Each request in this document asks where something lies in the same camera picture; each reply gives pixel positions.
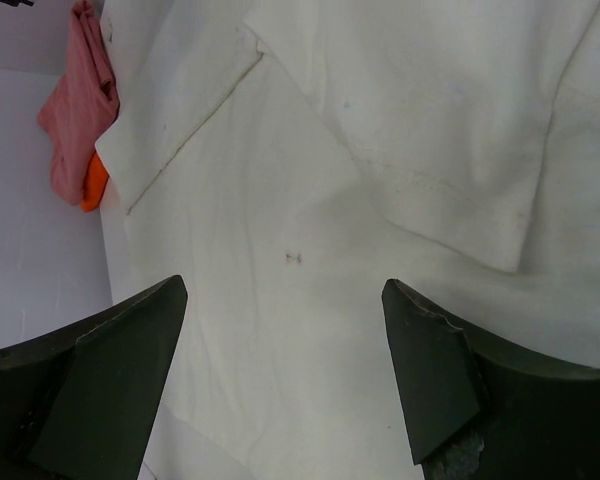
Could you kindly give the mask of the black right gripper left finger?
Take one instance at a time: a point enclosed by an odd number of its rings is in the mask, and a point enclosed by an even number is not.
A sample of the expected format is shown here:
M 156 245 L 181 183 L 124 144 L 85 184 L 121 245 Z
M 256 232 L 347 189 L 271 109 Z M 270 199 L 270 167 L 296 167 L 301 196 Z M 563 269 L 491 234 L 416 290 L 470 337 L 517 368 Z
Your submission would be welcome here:
M 0 479 L 137 478 L 187 298 L 171 276 L 0 349 Z

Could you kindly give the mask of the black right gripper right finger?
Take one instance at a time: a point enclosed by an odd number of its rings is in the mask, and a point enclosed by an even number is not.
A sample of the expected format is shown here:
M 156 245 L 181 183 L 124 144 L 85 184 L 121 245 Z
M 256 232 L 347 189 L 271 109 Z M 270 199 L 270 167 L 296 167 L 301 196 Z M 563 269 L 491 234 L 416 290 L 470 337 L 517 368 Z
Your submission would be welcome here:
M 426 478 L 600 479 L 600 369 L 492 334 L 396 279 L 382 304 Z

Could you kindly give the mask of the white t shirt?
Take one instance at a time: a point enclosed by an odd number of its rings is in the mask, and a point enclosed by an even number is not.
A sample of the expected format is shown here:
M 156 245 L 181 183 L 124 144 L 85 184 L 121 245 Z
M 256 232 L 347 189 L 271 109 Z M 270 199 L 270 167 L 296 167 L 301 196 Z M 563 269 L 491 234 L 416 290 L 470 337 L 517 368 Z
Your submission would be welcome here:
M 600 369 L 600 1 L 109 1 L 96 148 L 137 288 L 188 303 L 158 479 L 428 479 L 396 279 Z

